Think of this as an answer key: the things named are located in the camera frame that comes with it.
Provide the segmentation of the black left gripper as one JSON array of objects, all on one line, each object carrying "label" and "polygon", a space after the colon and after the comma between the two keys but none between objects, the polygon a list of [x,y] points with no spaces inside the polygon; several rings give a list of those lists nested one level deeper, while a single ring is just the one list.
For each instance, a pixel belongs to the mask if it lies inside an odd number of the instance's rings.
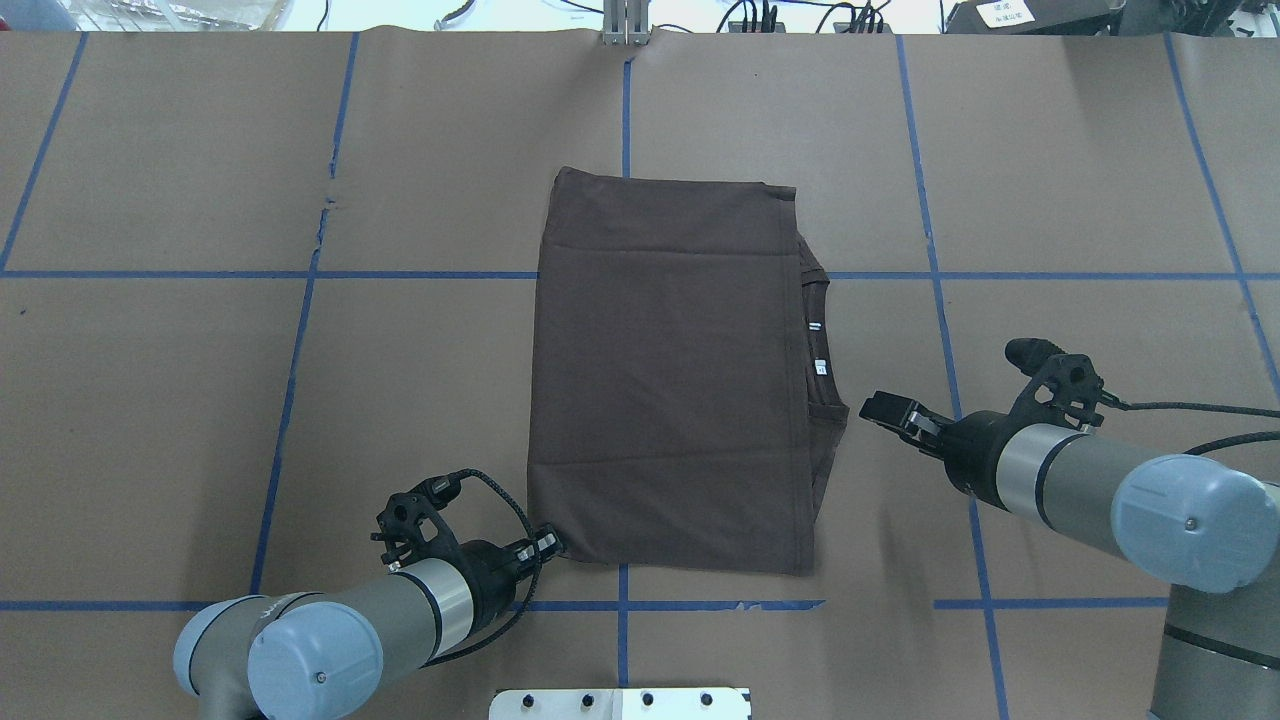
[{"label": "black left gripper", "polygon": [[509,610],[520,582],[564,552],[564,542],[554,525],[541,525],[531,538],[506,546],[471,539],[460,552],[458,569],[474,602],[472,625],[488,626]]}]

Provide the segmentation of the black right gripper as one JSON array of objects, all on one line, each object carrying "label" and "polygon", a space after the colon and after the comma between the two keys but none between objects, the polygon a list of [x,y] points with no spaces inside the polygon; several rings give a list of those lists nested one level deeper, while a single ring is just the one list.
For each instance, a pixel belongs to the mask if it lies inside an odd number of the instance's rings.
[{"label": "black right gripper", "polygon": [[876,391],[858,416],[918,451],[942,451],[950,483],[978,501],[1000,501],[997,466],[1011,438],[1009,415],[978,411],[955,421],[914,398]]}]

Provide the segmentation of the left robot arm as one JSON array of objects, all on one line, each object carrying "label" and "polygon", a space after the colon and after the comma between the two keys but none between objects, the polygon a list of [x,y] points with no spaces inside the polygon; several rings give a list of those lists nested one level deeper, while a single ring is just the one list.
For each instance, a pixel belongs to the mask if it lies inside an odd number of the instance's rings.
[{"label": "left robot arm", "polygon": [[342,719],[507,614],[520,582],[562,550],[470,541],[337,592],[247,594],[200,610],[172,653],[202,719]]}]

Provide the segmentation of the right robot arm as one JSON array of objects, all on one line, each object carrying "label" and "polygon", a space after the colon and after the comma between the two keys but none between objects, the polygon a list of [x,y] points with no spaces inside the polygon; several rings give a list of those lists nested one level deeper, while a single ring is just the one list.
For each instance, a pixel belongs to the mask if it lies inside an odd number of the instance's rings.
[{"label": "right robot arm", "polygon": [[1275,719],[1277,486],[1019,413],[952,420],[878,391],[861,419],[943,464],[978,503],[1169,585],[1151,719]]}]

